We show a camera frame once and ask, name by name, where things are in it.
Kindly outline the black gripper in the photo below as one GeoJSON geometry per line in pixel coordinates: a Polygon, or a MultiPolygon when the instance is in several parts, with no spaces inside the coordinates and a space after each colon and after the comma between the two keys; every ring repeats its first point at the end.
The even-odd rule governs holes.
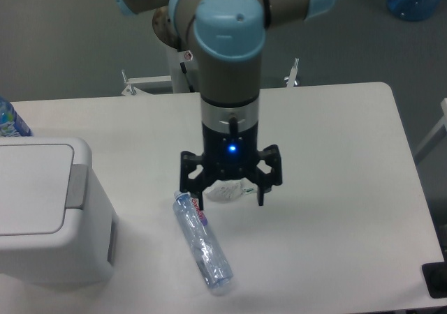
{"type": "Polygon", "coordinates": [[[203,124],[203,154],[190,151],[180,154],[179,190],[197,198],[198,208],[204,209],[203,192],[217,179],[252,179],[255,176],[258,205],[263,206],[264,195],[273,186],[282,185],[281,154],[277,144],[258,151],[257,141],[258,124],[235,136],[203,124]],[[262,161],[269,167],[269,172],[258,167],[262,161]]]}

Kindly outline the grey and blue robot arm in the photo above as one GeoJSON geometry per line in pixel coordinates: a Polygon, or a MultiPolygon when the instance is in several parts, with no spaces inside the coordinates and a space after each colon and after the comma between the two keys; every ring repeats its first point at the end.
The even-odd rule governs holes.
{"type": "Polygon", "coordinates": [[[336,0],[115,1],[129,15],[166,7],[198,65],[203,152],[181,153],[179,189],[199,199],[217,181],[248,179],[263,205],[265,194],[282,183],[278,146],[257,148],[267,30],[323,14],[336,0]]]}

